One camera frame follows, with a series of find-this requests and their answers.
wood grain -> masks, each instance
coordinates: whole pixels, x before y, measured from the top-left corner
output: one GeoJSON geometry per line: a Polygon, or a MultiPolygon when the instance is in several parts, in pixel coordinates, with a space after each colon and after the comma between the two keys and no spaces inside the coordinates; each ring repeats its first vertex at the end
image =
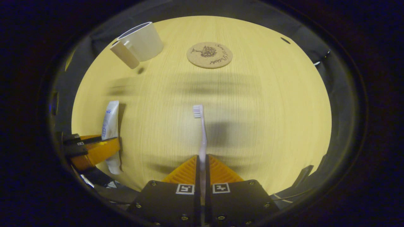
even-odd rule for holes
{"type": "Polygon", "coordinates": [[[201,120],[192,106],[203,104],[206,152],[243,179],[258,180],[272,194],[290,187],[302,168],[316,170],[330,141],[330,103],[293,40],[225,17],[181,17],[155,27],[164,43],[159,55],[130,69],[108,46],[77,91],[72,132],[80,135],[99,134],[108,102],[122,103],[124,173],[110,174],[104,162],[98,168],[136,190],[162,180],[198,154],[201,120]],[[199,42],[227,46],[232,62],[218,69],[191,64],[186,52],[199,42]]]}

white toothbrush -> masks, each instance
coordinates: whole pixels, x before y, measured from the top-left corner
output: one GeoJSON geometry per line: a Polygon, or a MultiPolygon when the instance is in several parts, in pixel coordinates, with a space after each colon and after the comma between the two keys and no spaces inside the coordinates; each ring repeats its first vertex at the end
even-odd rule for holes
{"type": "Polygon", "coordinates": [[[203,105],[195,105],[193,107],[194,110],[194,118],[202,119],[202,143],[201,148],[199,149],[199,180],[200,180],[200,189],[201,189],[201,197],[203,201],[205,200],[206,194],[206,171],[205,171],[205,157],[206,157],[206,145],[208,141],[206,139],[206,129],[205,129],[205,117],[203,114],[203,105]]]}
{"type": "Polygon", "coordinates": [[[205,117],[203,114],[203,105],[194,106],[194,118],[202,119],[202,143],[201,143],[201,148],[199,149],[199,161],[200,161],[200,169],[203,171],[203,170],[205,170],[206,145],[208,144],[208,141],[206,139],[205,117]]]}

white toothpaste tube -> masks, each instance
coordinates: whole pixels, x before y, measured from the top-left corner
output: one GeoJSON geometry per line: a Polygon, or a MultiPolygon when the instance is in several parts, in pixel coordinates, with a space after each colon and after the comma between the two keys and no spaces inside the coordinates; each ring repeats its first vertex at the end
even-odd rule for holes
{"type": "MultiPolygon", "coordinates": [[[[111,101],[107,106],[107,111],[105,112],[104,122],[102,124],[102,134],[101,139],[110,139],[118,137],[118,107],[119,101],[111,101]]],[[[108,165],[108,169],[112,174],[121,174],[119,166],[121,165],[119,159],[119,152],[107,158],[105,162],[108,165]]]]}

white cup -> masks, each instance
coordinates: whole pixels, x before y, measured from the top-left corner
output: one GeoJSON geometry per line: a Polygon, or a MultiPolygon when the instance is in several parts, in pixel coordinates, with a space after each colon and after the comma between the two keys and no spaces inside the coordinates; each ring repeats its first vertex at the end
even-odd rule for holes
{"type": "Polygon", "coordinates": [[[119,36],[110,50],[134,69],[139,61],[147,61],[158,55],[163,50],[163,42],[153,23],[147,22],[119,36]]]}

round coaster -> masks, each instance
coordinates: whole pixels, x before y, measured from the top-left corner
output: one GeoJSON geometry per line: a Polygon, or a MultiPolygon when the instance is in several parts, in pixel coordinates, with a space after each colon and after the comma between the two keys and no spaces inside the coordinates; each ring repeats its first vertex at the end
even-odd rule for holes
{"type": "Polygon", "coordinates": [[[188,50],[187,58],[196,66],[216,69],[229,64],[233,53],[220,43],[200,42],[188,50]]]}

